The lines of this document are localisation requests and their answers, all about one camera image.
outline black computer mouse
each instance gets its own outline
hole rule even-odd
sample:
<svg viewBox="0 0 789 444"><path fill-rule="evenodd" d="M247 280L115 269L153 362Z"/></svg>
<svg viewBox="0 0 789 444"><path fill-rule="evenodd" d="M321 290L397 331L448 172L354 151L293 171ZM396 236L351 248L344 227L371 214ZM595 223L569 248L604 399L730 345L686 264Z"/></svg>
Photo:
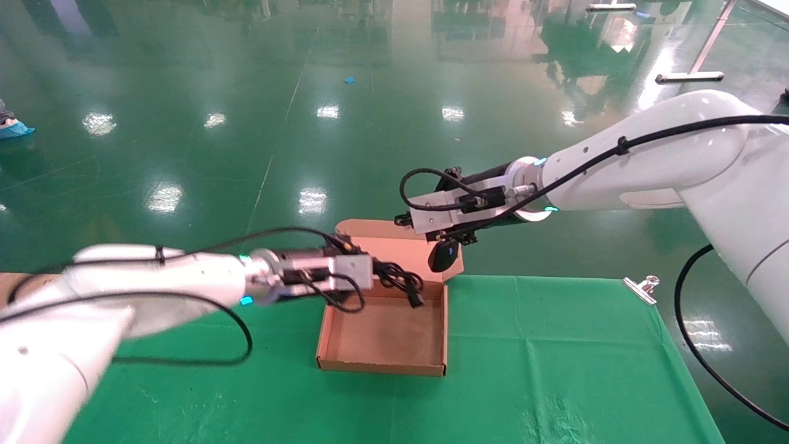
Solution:
<svg viewBox="0 0 789 444"><path fill-rule="evenodd" d="M454 260L458 258L458 251L460 251L458 241L454 239L439 241L428 257L430 271L434 273L447 271L454 264Z"/></svg>

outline metal clip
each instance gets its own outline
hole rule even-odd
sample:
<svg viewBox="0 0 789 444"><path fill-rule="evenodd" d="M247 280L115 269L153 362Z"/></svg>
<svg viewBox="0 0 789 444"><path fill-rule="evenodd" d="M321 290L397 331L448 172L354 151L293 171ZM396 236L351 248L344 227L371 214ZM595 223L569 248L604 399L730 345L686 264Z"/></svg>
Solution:
<svg viewBox="0 0 789 444"><path fill-rule="evenodd" d="M652 290L660 284L660 279L657 276L647 276L640 284L636 284L629 277L622 279L622 282L638 296L642 301L649 305L655 305L657 301L650 296Z"/></svg>

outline person's foot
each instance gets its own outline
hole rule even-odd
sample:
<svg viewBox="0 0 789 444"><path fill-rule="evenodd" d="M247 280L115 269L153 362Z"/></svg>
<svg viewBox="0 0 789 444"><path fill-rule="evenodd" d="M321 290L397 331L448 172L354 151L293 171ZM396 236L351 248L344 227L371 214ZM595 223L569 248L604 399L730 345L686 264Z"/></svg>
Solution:
<svg viewBox="0 0 789 444"><path fill-rule="evenodd" d="M6 119L0 125L0 140L26 136L35 130L36 128L28 128L16 119Z"/></svg>

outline green tablecloth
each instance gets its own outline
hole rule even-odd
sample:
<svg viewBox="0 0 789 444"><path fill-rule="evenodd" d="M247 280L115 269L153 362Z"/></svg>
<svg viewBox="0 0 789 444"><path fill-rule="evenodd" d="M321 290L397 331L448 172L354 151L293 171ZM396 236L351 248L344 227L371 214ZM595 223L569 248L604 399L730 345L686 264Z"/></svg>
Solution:
<svg viewBox="0 0 789 444"><path fill-rule="evenodd" d="M239 307L239 367L113 365L66 442L723 442L655 307L617 280L460 276L446 378L320 371L319 300ZM221 315L119 354L231 356Z"/></svg>

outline metal bracket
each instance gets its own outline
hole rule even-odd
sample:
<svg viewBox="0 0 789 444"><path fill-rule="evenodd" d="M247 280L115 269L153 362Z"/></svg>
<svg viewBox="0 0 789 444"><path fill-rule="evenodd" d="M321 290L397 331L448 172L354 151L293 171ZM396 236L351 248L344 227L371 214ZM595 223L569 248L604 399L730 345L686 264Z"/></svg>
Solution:
<svg viewBox="0 0 789 444"><path fill-rule="evenodd" d="M591 5L586 6L586 10L590 13L603 13L603 12L620 12L620 13L629 13L630 11L636 10L635 3L617 3L616 1L612 3L593 3Z"/></svg>
<svg viewBox="0 0 789 444"><path fill-rule="evenodd" d="M655 298L650 296L652 290L660 284L660 279L658 279L657 276L647 276L640 284L636 284L629 277L622 279L622 282L648 305L655 305L657 303Z"/></svg>

